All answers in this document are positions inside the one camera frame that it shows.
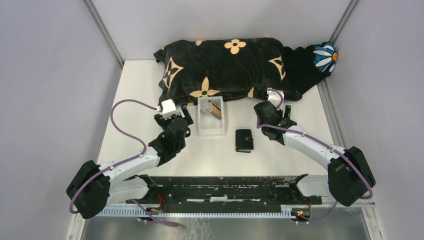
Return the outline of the black leather card holder wallet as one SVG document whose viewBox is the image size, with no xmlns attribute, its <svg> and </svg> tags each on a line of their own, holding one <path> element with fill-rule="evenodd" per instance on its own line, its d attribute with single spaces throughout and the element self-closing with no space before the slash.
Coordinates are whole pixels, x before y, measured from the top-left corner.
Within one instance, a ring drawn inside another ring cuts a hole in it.
<svg viewBox="0 0 424 240">
<path fill-rule="evenodd" d="M 254 150 L 254 140 L 251 129 L 237 129 L 235 131 L 235 151 L 251 153 Z"/>
</svg>

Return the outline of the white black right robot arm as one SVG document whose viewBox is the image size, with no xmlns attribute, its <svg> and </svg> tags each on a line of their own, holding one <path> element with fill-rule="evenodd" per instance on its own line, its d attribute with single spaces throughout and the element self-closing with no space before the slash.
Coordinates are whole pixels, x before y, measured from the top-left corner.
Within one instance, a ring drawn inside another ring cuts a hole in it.
<svg viewBox="0 0 424 240">
<path fill-rule="evenodd" d="M 288 191 L 293 203 L 302 204 L 309 197 L 319 196 L 333 197 L 349 207 L 359 199 L 373 198 L 376 180 L 361 149 L 337 146 L 307 132 L 269 101 L 260 102 L 253 109 L 258 129 L 270 141 L 299 151 L 327 172 L 326 175 L 297 177 L 295 187 Z"/>
</svg>

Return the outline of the white plastic card tray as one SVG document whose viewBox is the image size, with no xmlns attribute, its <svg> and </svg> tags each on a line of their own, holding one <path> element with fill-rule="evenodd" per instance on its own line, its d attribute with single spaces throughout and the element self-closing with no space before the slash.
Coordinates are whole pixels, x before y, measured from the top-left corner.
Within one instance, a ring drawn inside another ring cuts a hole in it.
<svg viewBox="0 0 424 240">
<path fill-rule="evenodd" d="M 220 106 L 222 112 L 222 119 L 219 120 L 214 116 L 208 116 L 201 112 L 198 103 L 200 99 L 209 99 L 214 103 Z M 225 134 L 225 109 L 224 101 L 222 96 L 209 96 L 209 97 L 200 97 L 197 100 L 197 125 L 198 125 L 198 134 L 200 136 L 217 136 Z"/>
</svg>

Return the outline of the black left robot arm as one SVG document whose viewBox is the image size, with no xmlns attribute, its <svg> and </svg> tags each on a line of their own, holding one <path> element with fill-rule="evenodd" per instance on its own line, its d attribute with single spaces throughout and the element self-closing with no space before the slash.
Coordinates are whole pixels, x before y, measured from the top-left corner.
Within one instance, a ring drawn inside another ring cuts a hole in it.
<svg viewBox="0 0 424 240">
<path fill-rule="evenodd" d="M 97 164 L 93 160 L 82 164 L 66 188 L 71 203 L 69 211 L 87 220 L 95 217 L 106 206 L 127 200 L 142 200 L 149 204 L 156 200 L 154 182 L 141 172 L 162 166 L 185 148 L 193 119 L 185 105 L 165 118 L 154 116 L 162 132 L 145 148 L 121 160 Z"/>
</svg>

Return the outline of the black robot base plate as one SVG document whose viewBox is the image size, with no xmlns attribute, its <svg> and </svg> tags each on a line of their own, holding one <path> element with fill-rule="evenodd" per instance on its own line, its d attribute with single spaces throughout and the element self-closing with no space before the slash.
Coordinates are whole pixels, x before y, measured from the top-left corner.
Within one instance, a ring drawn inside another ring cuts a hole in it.
<svg viewBox="0 0 424 240">
<path fill-rule="evenodd" d="M 165 213 L 280 213 L 282 205 L 320 205 L 319 196 L 303 196 L 296 176 L 152 176 L 156 184 L 138 199 L 143 206 L 160 204 Z"/>
</svg>

